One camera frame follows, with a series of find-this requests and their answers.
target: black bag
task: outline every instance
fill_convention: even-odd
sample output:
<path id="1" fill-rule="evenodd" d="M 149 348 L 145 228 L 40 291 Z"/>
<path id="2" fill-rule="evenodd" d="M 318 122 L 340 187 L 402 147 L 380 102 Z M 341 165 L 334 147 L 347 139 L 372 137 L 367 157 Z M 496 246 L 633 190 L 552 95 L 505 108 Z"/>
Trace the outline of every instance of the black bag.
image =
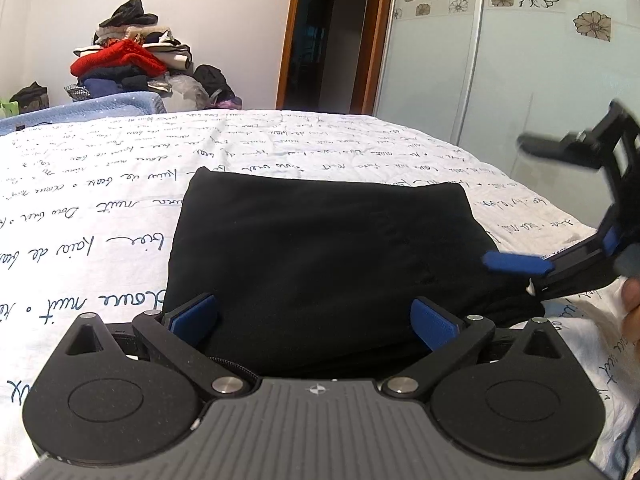
<path id="1" fill-rule="evenodd" d="M 209 97 L 218 90 L 220 91 L 216 96 L 215 102 L 228 101 L 236 96 L 231 86 L 226 83 L 226 78 L 219 68 L 211 65 L 200 65 L 193 72 L 193 78 L 202 85 Z"/>
<path id="2" fill-rule="evenodd" d="M 49 95 L 47 94 L 47 87 L 40 86 L 34 81 L 29 86 L 25 86 L 25 88 L 16 92 L 9 99 L 9 102 L 13 101 L 16 101 L 18 103 L 21 114 L 49 108 Z"/>
<path id="3" fill-rule="evenodd" d="M 427 354 L 413 298 L 500 326 L 543 316 L 525 278 L 492 274 L 496 247 L 458 184 L 286 180 L 200 168 L 184 196 L 165 312 L 212 292 L 199 347 L 266 376 L 382 378 Z"/>

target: bedspread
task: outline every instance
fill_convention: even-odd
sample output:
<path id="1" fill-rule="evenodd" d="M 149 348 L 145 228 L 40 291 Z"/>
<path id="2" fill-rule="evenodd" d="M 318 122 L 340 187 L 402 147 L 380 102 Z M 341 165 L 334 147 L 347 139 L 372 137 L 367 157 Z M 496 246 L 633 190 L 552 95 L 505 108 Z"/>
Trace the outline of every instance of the bedspread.
<path id="1" fill-rule="evenodd" d="M 15 478 L 36 459 L 20 407 L 72 320 L 97 312 L 124 322 L 161 306 L 182 196 L 201 166 L 395 186 L 457 182 L 501 251 L 551 254 L 593 233 L 464 150 L 368 116 L 210 110 L 7 134 L 0 137 L 0 478 Z M 616 325 L 619 285 L 547 306 L 606 405 L 592 460 L 613 478 L 640 392 Z M 634 435 L 626 443 L 632 453 Z"/>

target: blue gripper pad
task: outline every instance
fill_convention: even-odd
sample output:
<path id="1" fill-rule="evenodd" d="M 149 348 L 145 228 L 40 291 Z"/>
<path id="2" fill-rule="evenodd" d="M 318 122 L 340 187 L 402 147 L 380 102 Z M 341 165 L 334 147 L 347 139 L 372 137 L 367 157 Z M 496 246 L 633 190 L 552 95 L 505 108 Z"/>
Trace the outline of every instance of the blue gripper pad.
<path id="1" fill-rule="evenodd" d="M 416 335 L 434 352 L 455 338 L 463 327 L 458 318 L 423 299 L 411 304 L 410 317 Z"/>
<path id="2" fill-rule="evenodd" d="M 216 298 L 205 292 L 165 314 L 162 324 L 185 343 L 196 346 L 213 329 L 217 319 Z"/>
<path id="3" fill-rule="evenodd" d="M 618 237 L 618 230 L 615 226 L 612 226 L 602 239 L 602 246 L 604 247 L 605 254 L 607 256 L 611 256 L 618 248 L 619 243 L 620 238 Z"/>
<path id="4" fill-rule="evenodd" d="M 489 270 L 523 274 L 524 276 L 544 276 L 556 268 L 552 261 L 530 254 L 499 253 L 488 251 L 482 257 L 484 266 Z"/>

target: human hand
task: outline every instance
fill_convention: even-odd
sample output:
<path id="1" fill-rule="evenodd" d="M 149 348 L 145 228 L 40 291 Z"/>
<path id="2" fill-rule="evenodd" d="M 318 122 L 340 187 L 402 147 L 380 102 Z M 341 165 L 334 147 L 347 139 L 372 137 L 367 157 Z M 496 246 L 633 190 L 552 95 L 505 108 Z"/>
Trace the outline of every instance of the human hand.
<path id="1" fill-rule="evenodd" d="M 622 335 L 635 345 L 636 359 L 640 360 L 640 278 L 629 278 L 620 290 L 622 305 L 625 307 L 626 317 L 622 321 Z"/>

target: wooden door frame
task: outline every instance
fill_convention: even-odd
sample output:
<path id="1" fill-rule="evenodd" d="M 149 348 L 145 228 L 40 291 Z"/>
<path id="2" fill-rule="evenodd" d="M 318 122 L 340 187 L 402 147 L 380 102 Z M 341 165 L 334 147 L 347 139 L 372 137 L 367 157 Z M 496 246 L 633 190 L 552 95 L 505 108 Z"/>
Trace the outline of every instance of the wooden door frame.
<path id="1" fill-rule="evenodd" d="M 276 108 L 278 110 L 282 110 L 284 106 L 287 91 L 291 43 L 293 41 L 297 9 L 298 0 L 290 0 L 276 98 Z M 352 114 L 373 113 L 385 47 L 386 28 L 390 19 L 390 9 L 391 0 L 367 0 L 362 26 L 362 38 L 360 40 L 360 54 L 351 96 Z"/>

